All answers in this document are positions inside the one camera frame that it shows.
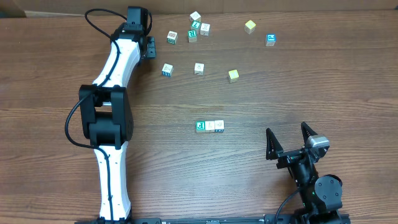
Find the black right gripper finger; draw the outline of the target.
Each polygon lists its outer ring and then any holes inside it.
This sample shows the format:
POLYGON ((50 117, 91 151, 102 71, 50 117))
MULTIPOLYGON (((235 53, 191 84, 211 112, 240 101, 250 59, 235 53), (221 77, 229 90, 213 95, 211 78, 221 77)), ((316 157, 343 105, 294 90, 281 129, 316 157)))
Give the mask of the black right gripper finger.
POLYGON ((284 149, 280 145, 279 141, 277 140, 274 133, 271 131, 270 128, 266 129, 266 139, 267 139, 267 146, 266 146, 266 159, 267 160, 274 160, 279 158, 279 154, 283 153, 284 149))
POLYGON ((314 146, 318 134, 306 123, 301 123, 301 131, 304 140, 304 146, 314 146))

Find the blue side wooden block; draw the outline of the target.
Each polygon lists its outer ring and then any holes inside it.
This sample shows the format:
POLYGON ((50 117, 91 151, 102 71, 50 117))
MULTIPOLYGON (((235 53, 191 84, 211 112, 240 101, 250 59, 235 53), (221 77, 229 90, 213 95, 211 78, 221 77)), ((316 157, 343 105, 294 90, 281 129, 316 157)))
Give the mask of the blue side wooden block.
POLYGON ((223 133, 224 132, 224 121, 223 120, 214 120, 215 122, 215 132, 223 133))

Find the plain wooden picture block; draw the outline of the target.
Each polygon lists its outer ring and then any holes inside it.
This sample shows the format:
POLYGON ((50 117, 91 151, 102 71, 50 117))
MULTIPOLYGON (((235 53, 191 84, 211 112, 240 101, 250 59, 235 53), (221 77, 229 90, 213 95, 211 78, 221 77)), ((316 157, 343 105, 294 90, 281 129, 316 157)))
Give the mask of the plain wooden picture block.
POLYGON ((215 122, 214 121, 205 121, 205 132, 213 133, 215 131, 215 122))

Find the green C wooden block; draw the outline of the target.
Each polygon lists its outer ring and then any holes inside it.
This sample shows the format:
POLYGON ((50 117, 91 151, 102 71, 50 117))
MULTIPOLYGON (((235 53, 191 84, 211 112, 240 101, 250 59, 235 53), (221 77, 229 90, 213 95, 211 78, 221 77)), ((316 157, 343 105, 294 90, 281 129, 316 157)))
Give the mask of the green C wooden block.
POLYGON ((195 131, 197 133, 205 133, 206 132, 205 121, 196 121, 195 122, 195 131))

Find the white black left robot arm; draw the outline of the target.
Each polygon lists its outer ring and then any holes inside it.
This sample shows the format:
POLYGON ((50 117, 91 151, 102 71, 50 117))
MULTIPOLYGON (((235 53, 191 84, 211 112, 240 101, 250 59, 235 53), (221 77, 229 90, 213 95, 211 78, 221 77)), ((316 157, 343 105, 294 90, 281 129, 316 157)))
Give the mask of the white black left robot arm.
POLYGON ((124 22, 109 35, 111 51, 100 75, 79 89, 83 134, 99 167, 101 208, 95 223, 132 223, 126 151, 134 122, 127 85, 141 60, 156 56, 155 39, 149 36, 151 13, 130 6, 123 18, 124 22))

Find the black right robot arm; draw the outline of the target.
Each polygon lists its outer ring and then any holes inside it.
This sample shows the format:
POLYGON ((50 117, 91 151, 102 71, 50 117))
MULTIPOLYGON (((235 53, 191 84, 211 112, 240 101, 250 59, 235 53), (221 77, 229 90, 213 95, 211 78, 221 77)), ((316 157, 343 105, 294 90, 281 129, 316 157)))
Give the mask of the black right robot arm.
POLYGON ((349 215, 340 214, 343 206, 343 183, 335 175, 320 177, 315 168, 330 147, 328 138, 317 134, 310 126, 302 122, 301 130, 304 145, 300 149, 285 152, 271 129, 266 130, 266 159, 276 160, 277 168, 286 168, 296 184, 296 191, 289 195, 279 206, 275 215, 265 215, 266 223, 313 223, 345 224, 350 223, 349 215), (281 215, 286 203, 299 194, 303 208, 293 214, 281 215))

